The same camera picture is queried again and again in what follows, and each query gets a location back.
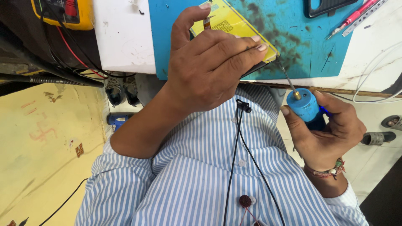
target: yellow wall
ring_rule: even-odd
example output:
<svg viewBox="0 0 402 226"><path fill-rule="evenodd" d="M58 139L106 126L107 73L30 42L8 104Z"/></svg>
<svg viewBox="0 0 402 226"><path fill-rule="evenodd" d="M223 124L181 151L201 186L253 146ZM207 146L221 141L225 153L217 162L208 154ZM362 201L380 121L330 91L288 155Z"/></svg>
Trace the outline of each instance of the yellow wall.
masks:
<svg viewBox="0 0 402 226"><path fill-rule="evenodd" d="M90 176L105 142L103 106L87 86L41 84L0 97L0 225L27 217L39 225ZM73 225L84 189L45 225Z"/></svg>

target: blue repair mat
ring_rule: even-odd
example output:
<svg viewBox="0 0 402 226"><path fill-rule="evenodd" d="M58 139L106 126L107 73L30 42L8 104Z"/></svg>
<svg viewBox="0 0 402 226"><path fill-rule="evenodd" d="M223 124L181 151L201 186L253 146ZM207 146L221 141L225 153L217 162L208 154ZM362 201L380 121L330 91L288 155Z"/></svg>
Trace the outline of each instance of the blue repair mat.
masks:
<svg viewBox="0 0 402 226"><path fill-rule="evenodd" d="M204 0L148 0L154 43L156 75L167 80L170 55L170 33L178 15L189 6ZM231 0L234 7L281 53L282 64L290 78L338 76L352 34L342 32L325 40L363 0L337 9L334 16L304 16L302 0ZM272 63L243 80L282 79L283 72Z"/></svg>

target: sneaker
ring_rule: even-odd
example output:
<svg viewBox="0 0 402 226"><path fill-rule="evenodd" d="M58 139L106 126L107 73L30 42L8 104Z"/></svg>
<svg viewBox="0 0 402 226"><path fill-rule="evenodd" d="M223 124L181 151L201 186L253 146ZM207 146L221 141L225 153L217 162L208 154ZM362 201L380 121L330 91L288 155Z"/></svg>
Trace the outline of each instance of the sneaker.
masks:
<svg viewBox="0 0 402 226"><path fill-rule="evenodd" d="M139 104L139 99L137 97L138 91L137 91L137 85L135 83L135 76L131 76L124 79L123 89L127 97L128 104L132 106L136 106L137 104Z"/></svg>
<svg viewBox="0 0 402 226"><path fill-rule="evenodd" d="M105 86L107 98L113 107L121 104L125 100L123 87L121 85L121 78L109 77Z"/></svg>

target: hand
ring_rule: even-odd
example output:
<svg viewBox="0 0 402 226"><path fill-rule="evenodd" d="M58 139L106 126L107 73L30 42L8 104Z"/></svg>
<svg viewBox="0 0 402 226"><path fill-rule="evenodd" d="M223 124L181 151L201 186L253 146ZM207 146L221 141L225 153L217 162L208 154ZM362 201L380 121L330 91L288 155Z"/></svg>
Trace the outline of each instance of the hand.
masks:
<svg viewBox="0 0 402 226"><path fill-rule="evenodd" d="M280 109L289 127L293 143L305 163L315 171L327 171L363 138L366 127L357 118L353 105L329 94L313 92L317 103L332 114L325 131L309 130L289 106Z"/></svg>
<svg viewBox="0 0 402 226"><path fill-rule="evenodd" d="M219 30L203 31L190 41L189 29L210 11L210 4L186 8L172 26L168 81L162 90L186 114L232 98L241 75L267 52L259 36L237 38Z"/></svg>

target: forearm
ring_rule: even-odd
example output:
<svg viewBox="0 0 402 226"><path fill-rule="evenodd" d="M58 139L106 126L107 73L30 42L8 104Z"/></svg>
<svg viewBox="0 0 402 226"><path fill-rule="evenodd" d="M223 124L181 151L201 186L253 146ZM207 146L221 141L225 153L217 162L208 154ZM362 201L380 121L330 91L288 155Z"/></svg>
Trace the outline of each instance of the forearm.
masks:
<svg viewBox="0 0 402 226"><path fill-rule="evenodd" d="M336 180L333 177L329 178L319 178L315 177L306 168L304 169L305 174L320 192L324 198L335 198L342 195L346 188L348 187L348 181L346 180L343 173L336 176Z"/></svg>
<svg viewBox="0 0 402 226"><path fill-rule="evenodd" d="M112 135L110 142L114 151L133 158L154 156L168 132L189 114L175 107L173 101L163 87Z"/></svg>

